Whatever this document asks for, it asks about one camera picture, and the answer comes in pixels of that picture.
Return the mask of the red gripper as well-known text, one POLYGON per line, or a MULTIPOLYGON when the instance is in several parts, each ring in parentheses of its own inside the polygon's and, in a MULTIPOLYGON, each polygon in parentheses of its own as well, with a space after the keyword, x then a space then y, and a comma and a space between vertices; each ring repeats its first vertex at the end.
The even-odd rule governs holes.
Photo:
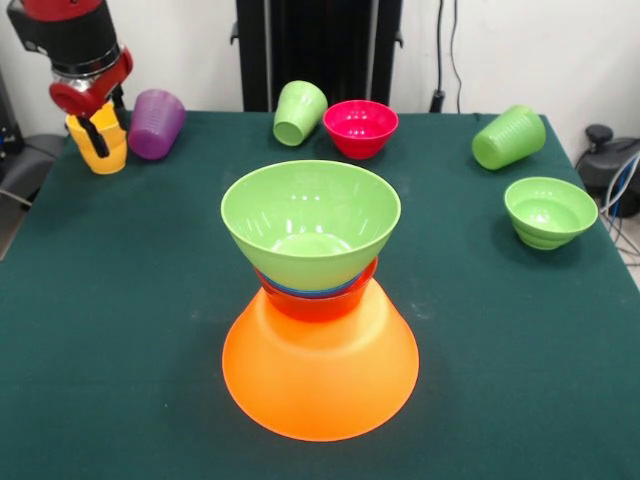
POLYGON ((127 130, 122 85, 132 70, 132 55, 128 48, 121 47, 118 58, 101 71, 75 76, 53 72, 53 81, 49 87, 52 100, 67 114, 79 117, 78 123, 87 133, 99 158, 108 157, 110 150, 89 118, 112 101, 119 127, 127 130))

